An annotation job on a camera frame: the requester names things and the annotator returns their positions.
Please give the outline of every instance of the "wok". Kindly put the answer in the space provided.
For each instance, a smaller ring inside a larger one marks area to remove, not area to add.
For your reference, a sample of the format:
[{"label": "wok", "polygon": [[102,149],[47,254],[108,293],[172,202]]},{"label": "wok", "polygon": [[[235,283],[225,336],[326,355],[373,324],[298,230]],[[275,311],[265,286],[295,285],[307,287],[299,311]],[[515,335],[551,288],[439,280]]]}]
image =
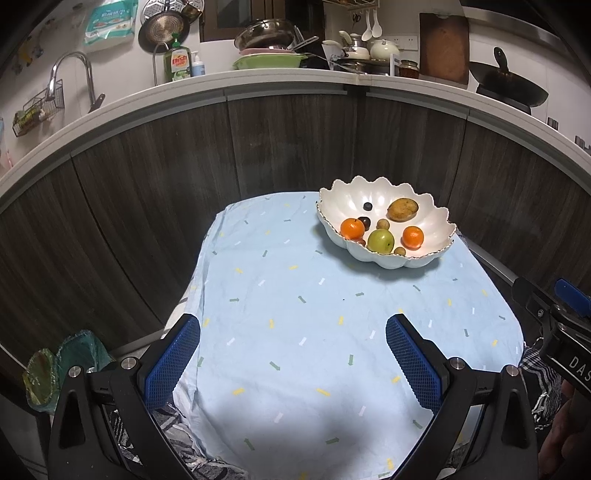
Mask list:
[{"label": "wok", "polygon": [[294,25],[289,20],[273,18],[257,20],[246,27],[234,40],[238,50],[246,48],[289,47],[296,37]]},{"label": "wok", "polygon": [[507,57],[500,47],[495,47],[495,60],[498,68],[487,63],[470,62],[470,72],[483,88],[529,107],[546,101],[548,92],[542,87],[509,71]]}]

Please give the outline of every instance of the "hand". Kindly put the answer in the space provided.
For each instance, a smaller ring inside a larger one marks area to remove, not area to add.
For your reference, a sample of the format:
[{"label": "hand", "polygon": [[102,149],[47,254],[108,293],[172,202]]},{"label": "hand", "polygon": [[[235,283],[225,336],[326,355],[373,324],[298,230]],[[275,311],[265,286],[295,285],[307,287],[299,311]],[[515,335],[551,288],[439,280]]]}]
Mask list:
[{"label": "hand", "polygon": [[572,433],[572,425],[569,425],[569,409],[574,395],[574,387],[566,380],[562,382],[562,393],[569,400],[554,417],[552,428],[538,454],[540,478],[552,475],[558,470],[563,459],[568,458],[582,435],[582,433]]}]

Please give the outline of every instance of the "cutting board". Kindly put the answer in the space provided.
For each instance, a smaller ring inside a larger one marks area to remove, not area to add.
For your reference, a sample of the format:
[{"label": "cutting board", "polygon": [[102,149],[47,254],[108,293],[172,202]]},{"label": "cutting board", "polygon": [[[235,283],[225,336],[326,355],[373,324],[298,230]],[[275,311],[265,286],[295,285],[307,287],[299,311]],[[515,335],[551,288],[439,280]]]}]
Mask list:
[{"label": "cutting board", "polygon": [[421,74],[468,85],[470,28],[466,17],[420,14]]}]

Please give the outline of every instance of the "blue gripper pad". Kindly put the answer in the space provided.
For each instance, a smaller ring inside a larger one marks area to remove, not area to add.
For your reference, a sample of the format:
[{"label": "blue gripper pad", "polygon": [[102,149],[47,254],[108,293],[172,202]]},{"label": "blue gripper pad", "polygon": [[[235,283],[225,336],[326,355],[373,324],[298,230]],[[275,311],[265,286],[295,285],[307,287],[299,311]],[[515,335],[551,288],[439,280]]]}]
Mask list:
[{"label": "blue gripper pad", "polygon": [[[443,402],[441,379],[421,352],[416,341],[413,340],[402,325],[399,317],[408,322],[404,315],[401,314],[390,318],[386,324],[386,341],[400,368],[402,368],[402,372],[413,389],[414,396],[417,397],[419,404],[436,415]],[[416,330],[414,334],[418,336],[417,340],[422,340]]]},{"label": "blue gripper pad", "polygon": [[591,299],[563,278],[554,285],[556,296],[571,307],[580,317],[591,316]]},{"label": "blue gripper pad", "polygon": [[172,395],[174,387],[199,345],[201,329],[194,316],[188,316],[187,323],[169,344],[144,383],[144,403],[148,411],[162,408]]}]

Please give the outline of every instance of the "white fruit bowl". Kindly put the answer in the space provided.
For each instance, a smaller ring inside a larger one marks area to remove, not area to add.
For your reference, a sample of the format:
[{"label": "white fruit bowl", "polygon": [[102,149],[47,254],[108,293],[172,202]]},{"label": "white fruit bowl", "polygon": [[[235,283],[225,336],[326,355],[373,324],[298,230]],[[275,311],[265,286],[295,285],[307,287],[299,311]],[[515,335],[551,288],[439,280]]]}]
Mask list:
[{"label": "white fruit bowl", "polygon": [[[340,233],[340,224],[346,218],[366,216],[371,220],[369,230],[363,238],[367,242],[369,234],[376,229],[381,218],[388,218],[386,213],[390,204],[399,198],[410,198],[418,203],[418,212],[407,222],[390,222],[390,231],[394,236],[394,248],[403,247],[402,232],[408,226],[419,227],[425,234],[425,241],[418,250],[406,249],[402,255],[382,255],[368,250],[363,245],[345,239]],[[370,202],[370,212],[363,209],[363,204]],[[320,189],[320,201],[316,204],[318,218],[324,225],[329,238],[339,247],[346,248],[353,257],[362,262],[376,262],[380,267],[419,268],[442,256],[452,245],[452,236],[456,225],[448,221],[449,210],[436,207],[433,197],[428,193],[418,195],[408,183],[392,185],[388,179],[380,177],[367,181],[355,177],[351,183],[335,180],[330,190]]]}]

